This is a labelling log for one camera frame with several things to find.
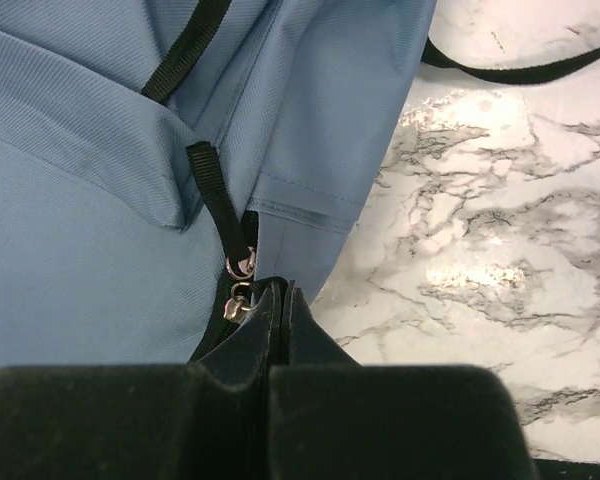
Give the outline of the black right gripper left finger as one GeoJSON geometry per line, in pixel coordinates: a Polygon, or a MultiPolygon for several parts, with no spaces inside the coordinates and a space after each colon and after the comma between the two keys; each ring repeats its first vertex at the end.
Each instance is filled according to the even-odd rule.
{"type": "Polygon", "coordinates": [[[187,364],[0,368],[0,479],[263,479],[284,282],[187,364]]]}

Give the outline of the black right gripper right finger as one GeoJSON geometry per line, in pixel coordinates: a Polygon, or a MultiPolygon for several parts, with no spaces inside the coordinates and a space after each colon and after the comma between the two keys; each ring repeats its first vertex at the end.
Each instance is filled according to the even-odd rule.
{"type": "Polygon", "coordinates": [[[273,479],[535,479],[511,396],[471,365],[364,367],[284,301],[286,365],[269,374],[273,479]]]}

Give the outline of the blue student backpack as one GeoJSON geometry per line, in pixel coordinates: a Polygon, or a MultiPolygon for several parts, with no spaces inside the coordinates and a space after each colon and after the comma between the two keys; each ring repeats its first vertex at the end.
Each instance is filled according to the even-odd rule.
{"type": "Polygon", "coordinates": [[[0,1],[0,368],[183,363],[238,281],[317,293],[431,1],[0,1]]]}

